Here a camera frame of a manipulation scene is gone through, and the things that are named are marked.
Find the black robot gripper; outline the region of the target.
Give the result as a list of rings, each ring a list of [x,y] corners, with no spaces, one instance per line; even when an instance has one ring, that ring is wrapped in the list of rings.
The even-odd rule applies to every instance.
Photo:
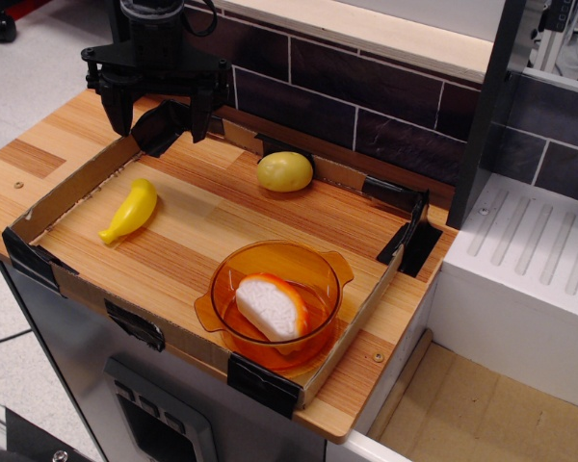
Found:
[[[88,64],[86,81],[96,90],[113,130],[128,136],[133,120],[134,93],[191,96],[193,142],[202,141],[212,114],[229,92],[230,61],[196,49],[189,34],[203,38],[214,32],[214,4],[206,29],[190,24],[183,1],[120,1],[128,38],[88,47],[81,52]]]

